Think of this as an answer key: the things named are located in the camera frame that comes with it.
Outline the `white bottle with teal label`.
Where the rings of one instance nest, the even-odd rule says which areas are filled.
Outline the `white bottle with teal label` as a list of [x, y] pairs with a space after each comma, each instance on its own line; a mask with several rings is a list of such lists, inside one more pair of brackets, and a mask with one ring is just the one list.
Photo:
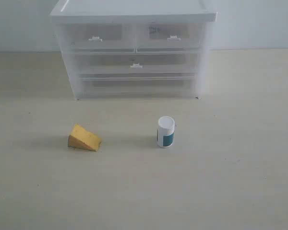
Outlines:
[[174, 141], [175, 121], [170, 116], [162, 116], [157, 124], [157, 144], [161, 148], [169, 148]]

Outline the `clear wide bottom drawer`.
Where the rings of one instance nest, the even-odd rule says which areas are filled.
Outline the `clear wide bottom drawer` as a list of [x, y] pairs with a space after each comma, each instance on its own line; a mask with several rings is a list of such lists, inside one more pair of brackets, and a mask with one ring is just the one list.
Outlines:
[[80, 77], [84, 95], [180, 95], [191, 94], [194, 73], [84, 74]]

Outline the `clear wide drawer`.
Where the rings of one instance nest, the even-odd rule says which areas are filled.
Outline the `clear wide drawer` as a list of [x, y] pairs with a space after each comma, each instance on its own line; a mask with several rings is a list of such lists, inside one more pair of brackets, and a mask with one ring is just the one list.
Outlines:
[[84, 74], [80, 77], [84, 95], [180, 95], [191, 94], [194, 73]]
[[73, 64], [81, 74], [193, 73], [197, 55], [76, 55]]

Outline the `clear wide middle drawer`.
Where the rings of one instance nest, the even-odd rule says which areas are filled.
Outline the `clear wide middle drawer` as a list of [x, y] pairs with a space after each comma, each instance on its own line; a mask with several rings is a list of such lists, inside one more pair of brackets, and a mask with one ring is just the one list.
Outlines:
[[197, 55], [76, 55], [73, 64], [81, 74], [193, 73]]

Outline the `yellow cheese wedge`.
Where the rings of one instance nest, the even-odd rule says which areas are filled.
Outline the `yellow cheese wedge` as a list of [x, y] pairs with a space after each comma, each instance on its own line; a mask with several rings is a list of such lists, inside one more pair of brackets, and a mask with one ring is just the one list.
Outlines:
[[98, 151], [102, 139], [87, 131], [79, 124], [75, 124], [68, 137], [68, 147], [81, 150]]

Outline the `white plastic drawer cabinet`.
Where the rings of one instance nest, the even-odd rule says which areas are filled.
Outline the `white plastic drawer cabinet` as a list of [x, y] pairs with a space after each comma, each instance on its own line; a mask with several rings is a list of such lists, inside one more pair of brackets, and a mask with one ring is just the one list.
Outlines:
[[[60, 0], [50, 13], [58, 44], [76, 99], [95, 97], [182, 97], [201, 98], [205, 93], [205, 70], [212, 30], [217, 12], [204, 0]], [[71, 48], [66, 38], [69, 24], [130, 24], [134, 35], [134, 51], [97, 51]], [[201, 45], [193, 50], [148, 51], [136, 50], [136, 29], [139, 24], [151, 23], [201, 23], [203, 25]], [[197, 71], [193, 72], [196, 82], [191, 94], [180, 95], [84, 95], [80, 83], [81, 73], [73, 64], [76, 55], [144, 55], [144, 54], [196, 54]]]

